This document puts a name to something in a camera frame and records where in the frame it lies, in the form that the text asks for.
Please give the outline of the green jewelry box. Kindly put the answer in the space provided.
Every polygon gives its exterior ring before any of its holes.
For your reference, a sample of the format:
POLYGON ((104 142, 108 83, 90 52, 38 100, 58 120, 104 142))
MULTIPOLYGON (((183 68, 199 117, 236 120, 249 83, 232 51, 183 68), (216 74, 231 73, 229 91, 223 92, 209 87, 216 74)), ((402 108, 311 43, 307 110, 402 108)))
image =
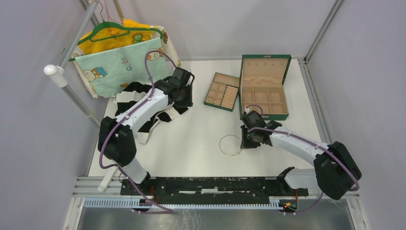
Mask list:
POLYGON ((292 57, 288 54, 243 54, 239 77, 239 113, 247 106, 264 120, 285 121, 289 116, 284 83, 292 57))

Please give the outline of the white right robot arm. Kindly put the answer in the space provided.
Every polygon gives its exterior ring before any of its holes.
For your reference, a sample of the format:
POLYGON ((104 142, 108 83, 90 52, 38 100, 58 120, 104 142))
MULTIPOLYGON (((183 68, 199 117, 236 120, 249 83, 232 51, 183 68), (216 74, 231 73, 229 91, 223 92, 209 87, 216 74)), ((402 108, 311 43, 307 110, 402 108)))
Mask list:
POLYGON ((240 148, 268 145, 285 150, 312 165, 311 169, 291 167, 282 172, 277 191, 290 195, 295 189, 319 188, 328 197, 339 200, 349 191, 358 191, 362 173, 341 142, 332 144, 308 139, 276 121, 265 122, 256 111, 245 112, 241 121, 240 148))

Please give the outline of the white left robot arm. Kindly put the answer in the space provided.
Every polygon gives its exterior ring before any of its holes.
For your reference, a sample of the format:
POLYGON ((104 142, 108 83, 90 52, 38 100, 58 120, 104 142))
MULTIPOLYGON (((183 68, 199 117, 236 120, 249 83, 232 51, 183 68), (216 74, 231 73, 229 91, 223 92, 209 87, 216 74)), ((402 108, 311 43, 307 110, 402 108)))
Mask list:
POLYGON ((150 190, 148 172, 136 158, 135 134, 154 115, 171 105, 191 107, 192 84, 195 76, 176 67, 173 74, 152 84, 139 102, 115 118, 105 117, 101 122, 98 149, 101 156, 114 162, 133 181, 132 189, 138 195, 150 190))

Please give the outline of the green jewelry tray with compartments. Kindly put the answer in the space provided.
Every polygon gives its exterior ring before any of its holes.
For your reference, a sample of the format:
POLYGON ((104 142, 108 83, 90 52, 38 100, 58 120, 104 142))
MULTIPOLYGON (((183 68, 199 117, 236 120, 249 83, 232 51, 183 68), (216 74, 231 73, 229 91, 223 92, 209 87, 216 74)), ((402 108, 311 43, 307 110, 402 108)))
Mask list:
POLYGON ((209 107, 232 112, 237 100, 240 79, 216 72, 203 104, 209 107))

